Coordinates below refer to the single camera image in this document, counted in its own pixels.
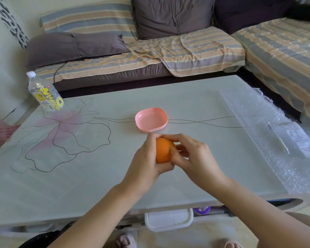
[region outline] bubble wrap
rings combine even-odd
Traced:
[[[224,89],[220,94],[285,189],[290,194],[310,192],[310,158],[278,148],[278,137],[269,133],[269,124],[291,122],[284,112],[248,85]]]

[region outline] bottle cap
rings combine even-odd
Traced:
[[[26,75],[27,75],[29,78],[33,78],[33,77],[35,77],[37,74],[36,74],[34,71],[29,71],[28,73],[26,73]]]

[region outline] square bowl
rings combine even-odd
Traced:
[[[136,126],[142,132],[153,132],[163,129],[168,123],[168,116],[161,108],[149,108],[136,114]]]

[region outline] black cable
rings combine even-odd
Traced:
[[[54,83],[55,83],[55,75],[56,75],[56,73],[60,70],[60,68],[62,68],[63,66],[65,66],[66,63],[67,63],[67,62],[65,62],[61,67],[59,67],[59,68],[55,71],[55,73],[54,73]]]

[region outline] bottle label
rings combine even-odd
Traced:
[[[58,111],[63,106],[62,97],[58,96],[55,90],[51,87],[42,87],[37,90],[38,92],[32,92],[37,101],[45,107],[48,111]]]

